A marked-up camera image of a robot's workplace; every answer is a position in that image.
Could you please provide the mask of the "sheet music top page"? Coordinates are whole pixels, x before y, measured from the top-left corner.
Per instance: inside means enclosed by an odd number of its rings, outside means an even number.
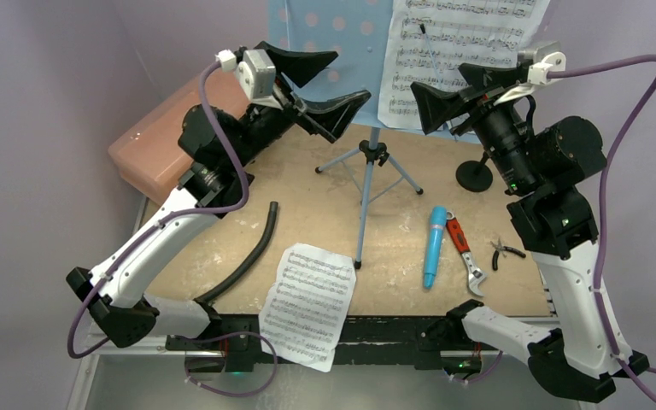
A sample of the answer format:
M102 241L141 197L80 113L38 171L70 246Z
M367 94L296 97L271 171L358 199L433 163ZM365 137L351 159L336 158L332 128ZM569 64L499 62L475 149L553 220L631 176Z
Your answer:
M547 1L536 0L395 1L378 120L389 128L418 130L413 82L454 92L466 87L459 72L462 63L514 66L548 7Z

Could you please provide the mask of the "sheet music page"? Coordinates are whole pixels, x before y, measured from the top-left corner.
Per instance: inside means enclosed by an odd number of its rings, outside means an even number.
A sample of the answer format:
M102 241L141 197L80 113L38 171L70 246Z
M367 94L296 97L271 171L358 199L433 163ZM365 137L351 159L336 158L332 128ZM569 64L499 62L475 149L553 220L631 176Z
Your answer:
M329 372L355 286L350 257L305 243L289 247L258 315L261 350Z
M462 63L514 66L548 7L547 1L536 0L395 1L378 120L389 128L418 130L413 82L454 92L466 87L459 72Z

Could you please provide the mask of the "blue music stand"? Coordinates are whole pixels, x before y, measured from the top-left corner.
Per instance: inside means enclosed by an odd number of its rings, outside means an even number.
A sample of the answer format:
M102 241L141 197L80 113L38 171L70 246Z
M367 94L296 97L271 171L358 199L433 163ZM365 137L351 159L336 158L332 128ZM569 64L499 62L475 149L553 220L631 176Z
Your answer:
M369 91L369 101L358 111L353 122L369 126L370 134L352 150L316 167L322 173L358 155L366 159L365 175L356 184L360 194L360 222L354 267L364 260L366 218L375 200L371 193L375 172L390 164L400 181L408 182L417 194L422 187L393 156L392 148L382 140L387 127L378 119L379 82L384 71L384 57L389 42L391 1L270 1L268 39L290 51L335 51L336 60L318 77L298 91L306 100L324 100L350 91Z

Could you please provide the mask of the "black microphone desk stand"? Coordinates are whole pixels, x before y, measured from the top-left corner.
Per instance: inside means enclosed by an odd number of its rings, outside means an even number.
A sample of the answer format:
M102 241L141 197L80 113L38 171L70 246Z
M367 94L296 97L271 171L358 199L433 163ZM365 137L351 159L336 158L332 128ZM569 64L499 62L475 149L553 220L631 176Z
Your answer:
M455 172L459 185L470 192L479 193L488 190L494 181L488 161L489 155L484 152L479 161L462 162Z

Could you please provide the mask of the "sheet music bottom page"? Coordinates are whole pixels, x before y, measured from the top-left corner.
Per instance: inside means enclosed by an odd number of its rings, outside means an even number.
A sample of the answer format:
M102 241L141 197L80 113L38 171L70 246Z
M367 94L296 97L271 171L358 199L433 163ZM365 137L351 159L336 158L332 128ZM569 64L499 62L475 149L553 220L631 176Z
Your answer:
M305 243L289 247L258 315L261 350L329 372L355 286L350 257Z

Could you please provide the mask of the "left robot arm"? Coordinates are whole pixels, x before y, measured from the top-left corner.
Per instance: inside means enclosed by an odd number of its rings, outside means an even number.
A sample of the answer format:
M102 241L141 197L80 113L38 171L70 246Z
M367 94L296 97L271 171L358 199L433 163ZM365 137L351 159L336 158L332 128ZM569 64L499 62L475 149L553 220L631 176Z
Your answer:
M198 80L200 102L182 121L179 147L190 157L161 208L107 260L74 268L67 284L108 342L126 348L149 335L188 337L199 349L220 340L209 303L149 296L164 267L196 236L244 207L246 166L293 126L330 143L346 131L370 92L324 102L298 96L337 59L337 52L282 50L267 42L223 50Z

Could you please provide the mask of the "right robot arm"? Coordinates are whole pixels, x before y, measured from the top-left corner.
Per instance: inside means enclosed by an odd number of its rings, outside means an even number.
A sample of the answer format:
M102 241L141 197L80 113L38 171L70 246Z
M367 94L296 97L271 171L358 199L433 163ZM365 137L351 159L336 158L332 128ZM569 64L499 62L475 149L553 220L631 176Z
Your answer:
M464 63L467 83L457 92L413 82L425 133L460 118L454 135L473 131L516 196L508 213L522 244L536 263L553 298L559 326L542 329L470 300L436 323L458 348L486 343L521 360L549 394L598 403L613 394L616 378L640 374L646 355L623 339L600 273L599 232L592 208L578 183L607 164L602 138L593 123L579 116L559 120L535 132L513 104L536 87L549 85L565 68L561 54L515 68Z

